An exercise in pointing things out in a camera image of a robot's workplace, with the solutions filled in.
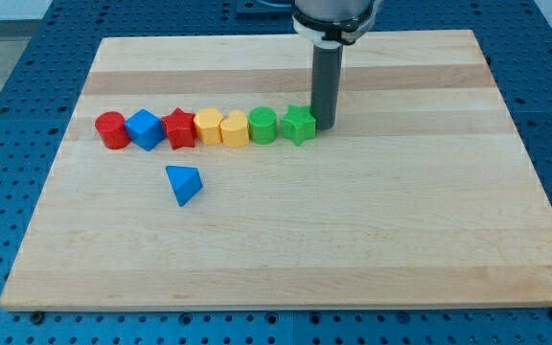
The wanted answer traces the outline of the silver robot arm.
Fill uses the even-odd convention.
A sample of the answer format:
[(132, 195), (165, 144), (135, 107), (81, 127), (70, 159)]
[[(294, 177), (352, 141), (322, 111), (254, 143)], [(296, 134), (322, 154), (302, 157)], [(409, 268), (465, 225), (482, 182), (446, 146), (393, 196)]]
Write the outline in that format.
[(349, 46), (368, 33), (383, 0), (294, 0), (293, 28), (321, 49)]

